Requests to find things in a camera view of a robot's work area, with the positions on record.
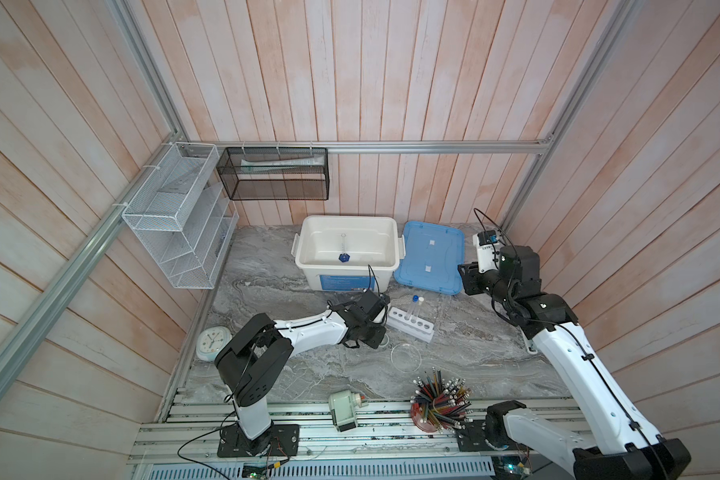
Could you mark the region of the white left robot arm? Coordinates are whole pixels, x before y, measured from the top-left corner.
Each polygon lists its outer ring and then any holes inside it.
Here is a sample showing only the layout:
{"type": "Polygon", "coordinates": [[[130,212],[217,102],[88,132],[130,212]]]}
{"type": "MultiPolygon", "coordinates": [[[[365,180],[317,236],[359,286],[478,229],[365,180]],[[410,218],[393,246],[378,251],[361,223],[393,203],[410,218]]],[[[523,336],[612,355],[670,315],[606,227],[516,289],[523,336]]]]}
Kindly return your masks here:
{"type": "Polygon", "coordinates": [[[366,289],[343,303],[329,304],[312,317],[274,320],[265,313],[253,316],[214,359],[217,372],[229,387],[235,407],[235,426],[249,442],[265,438],[272,421],[266,396],[287,361],[316,348],[364,344],[379,347],[386,334],[390,298],[366,289]]]}

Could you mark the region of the blue plastic bin lid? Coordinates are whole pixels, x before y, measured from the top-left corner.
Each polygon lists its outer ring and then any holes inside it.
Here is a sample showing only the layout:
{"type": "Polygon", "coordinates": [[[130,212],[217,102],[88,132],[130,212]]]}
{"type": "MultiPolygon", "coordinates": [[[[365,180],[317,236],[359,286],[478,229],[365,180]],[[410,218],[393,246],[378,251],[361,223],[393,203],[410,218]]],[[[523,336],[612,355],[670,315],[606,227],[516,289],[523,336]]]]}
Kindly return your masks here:
{"type": "Polygon", "coordinates": [[[462,290],[464,233],[443,225],[410,221],[403,230],[406,254],[394,273],[402,285],[444,295],[462,290]]]}

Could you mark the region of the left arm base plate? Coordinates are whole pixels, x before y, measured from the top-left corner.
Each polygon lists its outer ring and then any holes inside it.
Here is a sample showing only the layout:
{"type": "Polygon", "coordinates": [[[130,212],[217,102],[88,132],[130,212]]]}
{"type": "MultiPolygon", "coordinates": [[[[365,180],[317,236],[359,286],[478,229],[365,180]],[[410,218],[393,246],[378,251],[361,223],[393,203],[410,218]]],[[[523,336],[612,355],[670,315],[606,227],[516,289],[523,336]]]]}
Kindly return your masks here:
{"type": "Polygon", "coordinates": [[[300,426],[272,424],[256,439],[249,439],[242,428],[233,424],[220,431],[217,450],[219,458],[247,458],[256,456],[295,456],[298,451],[300,426]]]}

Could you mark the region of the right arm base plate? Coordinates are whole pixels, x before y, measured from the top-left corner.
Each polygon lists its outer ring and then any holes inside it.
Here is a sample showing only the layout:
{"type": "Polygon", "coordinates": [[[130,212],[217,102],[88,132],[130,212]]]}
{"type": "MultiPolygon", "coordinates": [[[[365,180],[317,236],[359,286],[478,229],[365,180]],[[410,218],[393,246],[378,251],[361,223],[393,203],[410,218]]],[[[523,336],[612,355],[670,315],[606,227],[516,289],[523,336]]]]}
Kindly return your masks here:
{"type": "Polygon", "coordinates": [[[456,441],[460,452],[527,452],[526,445],[512,440],[489,440],[485,432],[485,421],[474,420],[464,423],[455,430],[456,441]]]}

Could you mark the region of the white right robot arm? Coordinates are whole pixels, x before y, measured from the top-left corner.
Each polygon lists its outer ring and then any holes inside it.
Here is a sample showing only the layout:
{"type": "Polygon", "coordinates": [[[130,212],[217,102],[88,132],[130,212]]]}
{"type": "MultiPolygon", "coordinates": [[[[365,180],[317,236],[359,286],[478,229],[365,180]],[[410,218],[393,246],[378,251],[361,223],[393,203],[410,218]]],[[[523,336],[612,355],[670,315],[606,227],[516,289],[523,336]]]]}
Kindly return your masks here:
{"type": "Polygon", "coordinates": [[[476,261],[459,266],[468,295],[486,294],[564,381],[590,435],[538,416],[525,403],[487,408],[483,442],[494,450],[526,446],[576,479],[677,479],[691,454],[666,438],[629,400],[590,345],[566,301],[541,289],[539,256],[527,246],[498,247],[475,237],[476,261]]]}

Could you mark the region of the blue capped test tube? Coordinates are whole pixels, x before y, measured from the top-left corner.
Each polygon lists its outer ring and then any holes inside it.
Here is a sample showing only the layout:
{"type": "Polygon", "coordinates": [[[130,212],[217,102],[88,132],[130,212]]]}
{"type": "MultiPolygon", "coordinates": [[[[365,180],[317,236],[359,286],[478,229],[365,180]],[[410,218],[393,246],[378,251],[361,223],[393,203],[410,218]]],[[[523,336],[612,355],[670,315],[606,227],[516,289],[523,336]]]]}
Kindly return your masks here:
{"type": "Polygon", "coordinates": [[[418,316],[418,312],[420,309],[420,297],[418,295],[414,295],[412,297],[412,305],[410,310],[408,311],[408,318],[412,320],[414,317],[418,316]]]}

